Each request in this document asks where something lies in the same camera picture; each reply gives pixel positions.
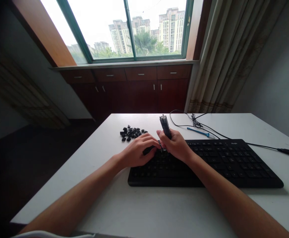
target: forearm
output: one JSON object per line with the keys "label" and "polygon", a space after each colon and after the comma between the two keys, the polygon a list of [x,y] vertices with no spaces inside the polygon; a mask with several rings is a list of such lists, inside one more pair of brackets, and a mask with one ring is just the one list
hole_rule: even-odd
{"label": "forearm", "polygon": [[44,230],[69,236],[87,211],[123,166],[117,155],[65,193],[20,233]]}
{"label": "forearm", "polygon": [[289,237],[283,226],[199,156],[192,154],[188,166],[207,188],[238,237]]}

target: pile of keycaps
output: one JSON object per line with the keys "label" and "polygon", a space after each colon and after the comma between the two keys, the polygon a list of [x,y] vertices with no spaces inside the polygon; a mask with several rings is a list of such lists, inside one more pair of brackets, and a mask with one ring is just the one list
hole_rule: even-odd
{"label": "pile of keycaps", "polygon": [[122,141],[129,142],[132,139],[138,138],[140,135],[147,133],[144,129],[140,130],[140,128],[131,128],[129,125],[128,127],[124,127],[123,131],[120,132],[120,135],[122,136]]}

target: person's left hand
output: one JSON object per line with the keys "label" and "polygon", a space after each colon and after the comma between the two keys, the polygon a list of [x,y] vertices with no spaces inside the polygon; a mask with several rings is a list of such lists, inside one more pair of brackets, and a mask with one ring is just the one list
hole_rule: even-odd
{"label": "person's left hand", "polygon": [[[147,155],[143,155],[142,152],[145,148],[155,146]],[[157,139],[155,139],[149,133],[143,134],[134,139],[127,148],[117,154],[123,167],[137,167],[145,165],[150,159],[153,158],[155,151],[161,149]]]}

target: hand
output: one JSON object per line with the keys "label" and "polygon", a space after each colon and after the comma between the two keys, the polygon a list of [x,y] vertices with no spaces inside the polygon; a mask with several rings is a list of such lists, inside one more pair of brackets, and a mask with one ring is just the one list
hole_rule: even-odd
{"label": "hand", "polygon": [[[155,146],[147,155],[143,155],[142,152],[145,148]],[[157,148],[161,149],[157,139],[155,139],[149,133],[143,134],[134,139],[127,148],[118,154],[123,167],[137,167],[145,165],[150,159],[153,158]]]}
{"label": "hand", "polygon": [[174,157],[186,163],[195,153],[187,145],[180,132],[172,129],[170,129],[170,132],[172,140],[170,140],[163,131],[157,130],[161,146],[166,148]]}

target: glass pane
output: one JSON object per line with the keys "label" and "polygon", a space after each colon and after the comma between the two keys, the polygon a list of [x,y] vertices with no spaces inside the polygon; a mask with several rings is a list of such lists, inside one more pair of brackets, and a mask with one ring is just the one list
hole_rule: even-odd
{"label": "glass pane", "polygon": [[76,64],[86,64],[86,58],[83,55],[77,41],[68,26],[68,23],[57,3],[56,0],[41,0],[43,6],[45,7],[47,13],[52,19],[56,29],[61,35],[63,41],[65,42],[69,52],[72,54]]}
{"label": "glass pane", "polygon": [[181,54],[186,0],[128,0],[137,56]]}
{"label": "glass pane", "polygon": [[69,0],[94,59],[133,57],[123,0]]}

